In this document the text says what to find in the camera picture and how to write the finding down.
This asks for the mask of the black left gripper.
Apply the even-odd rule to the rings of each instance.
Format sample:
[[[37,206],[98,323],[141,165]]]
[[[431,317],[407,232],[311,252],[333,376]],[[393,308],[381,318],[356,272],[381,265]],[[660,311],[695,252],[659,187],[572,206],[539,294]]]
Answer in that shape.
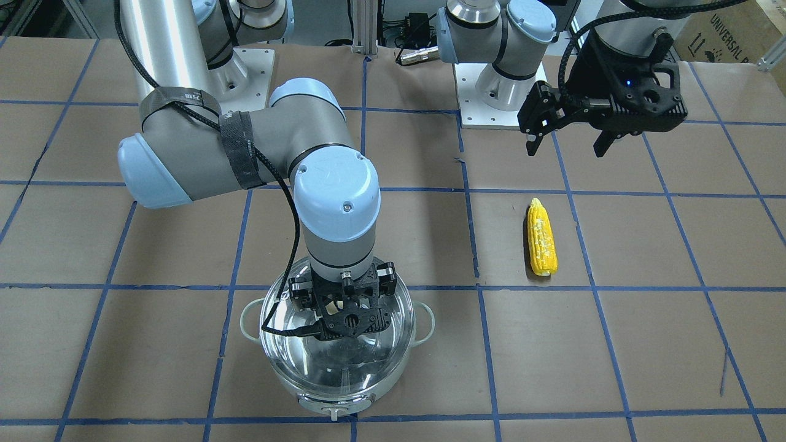
[[[680,91],[679,67],[665,61],[674,40],[670,33],[649,37],[654,48],[631,56],[610,47],[590,31],[562,88],[538,81],[518,112],[533,157],[543,136],[572,122],[601,130],[593,143],[602,158],[618,133],[670,131],[688,117]]]

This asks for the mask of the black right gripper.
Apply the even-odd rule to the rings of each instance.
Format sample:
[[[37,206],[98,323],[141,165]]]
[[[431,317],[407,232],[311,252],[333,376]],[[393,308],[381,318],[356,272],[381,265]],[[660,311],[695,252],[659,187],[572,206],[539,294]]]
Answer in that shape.
[[[345,271],[340,279],[328,281],[314,272],[309,277],[290,277],[290,300],[298,311],[310,310],[316,318],[312,324],[289,331],[290,336],[331,341],[390,327],[391,309],[381,299],[392,296],[397,288],[393,262],[374,261],[359,277]]]

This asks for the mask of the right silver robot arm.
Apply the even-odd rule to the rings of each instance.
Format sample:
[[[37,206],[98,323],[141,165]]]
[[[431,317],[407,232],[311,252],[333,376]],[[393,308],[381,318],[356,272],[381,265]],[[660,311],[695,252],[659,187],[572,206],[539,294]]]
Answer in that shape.
[[[266,108],[241,110],[213,83],[193,7],[186,1],[115,1],[116,33],[127,58],[149,86],[139,103],[141,132],[121,140],[118,163],[138,204],[163,209],[275,182],[306,242],[314,277],[337,283],[336,313],[328,292],[288,279],[272,297],[264,333],[322,341],[379,332],[389,314],[363,308],[361,277],[383,280],[373,291],[395,291],[390,266],[373,264],[381,189],[373,163],[351,147],[346,117],[334,94],[311,78],[273,90]]]

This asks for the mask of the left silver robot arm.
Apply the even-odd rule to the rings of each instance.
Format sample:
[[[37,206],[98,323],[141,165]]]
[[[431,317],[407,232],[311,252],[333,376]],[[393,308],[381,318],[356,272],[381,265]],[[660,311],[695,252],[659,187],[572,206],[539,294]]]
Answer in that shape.
[[[615,140],[645,131],[667,132],[688,115],[676,64],[666,61],[673,45],[670,24],[685,15],[657,17],[677,1],[605,1],[601,19],[588,31],[568,76],[555,86],[534,79],[545,50],[558,35],[558,18],[539,1],[449,1],[438,10],[436,34],[446,63],[483,63],[479,86],[492,106],[517,112],[527,152],[575,122],[601,133],[593,144],[603,157]]]

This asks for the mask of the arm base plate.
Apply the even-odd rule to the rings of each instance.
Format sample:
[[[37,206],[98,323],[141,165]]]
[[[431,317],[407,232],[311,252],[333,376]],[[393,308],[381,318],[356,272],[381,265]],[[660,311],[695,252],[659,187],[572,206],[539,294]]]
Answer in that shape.
[[[517,114],[536,81],[547,76],[540,64],[533,77],[513,80],[501,76],[491,64],[454,65],[457,98],[466,128],[519,130]]]
[[[209,70],[210,92],[225,111],[266,108],[274,60],[271,48],[236,48],[230,61]]]

